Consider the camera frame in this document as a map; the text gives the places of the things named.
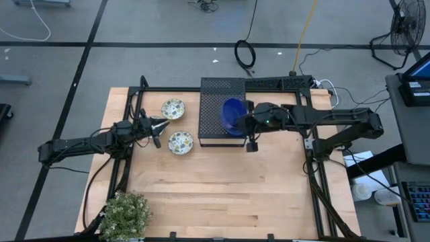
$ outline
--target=blue bowl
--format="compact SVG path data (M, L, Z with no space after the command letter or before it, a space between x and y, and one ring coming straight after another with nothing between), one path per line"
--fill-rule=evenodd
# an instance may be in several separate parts
M230 98L224 102L221 107L221 122L229 134L234 136L244 135L237 129L236 120L245 114L247 114L247 110L241 100Z

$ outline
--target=electric fan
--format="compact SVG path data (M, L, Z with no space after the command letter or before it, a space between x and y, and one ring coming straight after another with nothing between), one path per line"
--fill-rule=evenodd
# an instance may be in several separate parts
M392 67L394 70L404 67L409 54L414 51L421 38L425 28L425 4L423 0L402 0L394 8L394 15L391 21L391 30L388 34L378 36L370 41L372 57L376 60ZM395 67L390 63L378 58L375 54L375 48L380 48L381 43L391 36L391 48L394 53L404 56L401 67ZM383 40L374 45L374 41L383 38Z

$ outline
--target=computer screen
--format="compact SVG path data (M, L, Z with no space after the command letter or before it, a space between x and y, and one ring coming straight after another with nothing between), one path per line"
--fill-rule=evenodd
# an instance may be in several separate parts
M430 60L411 73L413 77L430 77Z
M407 70L405 75L409 77L430 77L430 53L426 54Z

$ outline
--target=yellow cable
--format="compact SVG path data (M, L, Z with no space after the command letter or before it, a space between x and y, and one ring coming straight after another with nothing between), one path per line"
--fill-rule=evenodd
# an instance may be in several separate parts
M296 64L297 64L297 60L298 60L298 55L299 55L299 53L300 53L300 47L301 47L301 45L302 45L302 40L303 40L303 37L304 37L304 33L306 33L306 29L308 28L308 25L309 25L310 19L312 18L312 15L314 14L314 10L315 10L315 6L316 6L316 2L317 2L317 1L318 1L318 0L314 0L314 4L312 5L312 9L310 10L310 13L309 13L308 19L306 20L306 24L304 25L304 29L303 29L302 35L301 35L301 37L300 37L300 41L298 42L297 52L296 52L296 59L294 60L293 71L295 71L295 70L296 70Z

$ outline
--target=floral patterned plate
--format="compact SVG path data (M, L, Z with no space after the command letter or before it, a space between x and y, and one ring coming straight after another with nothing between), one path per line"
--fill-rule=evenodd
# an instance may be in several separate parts
M185 131L174 132L169 138L169 150L175 155L188 153L193 144L193 137Z
M179 99L172 98L163 104L161 112L167 119L175 120L182 117L185 113L185 104Z

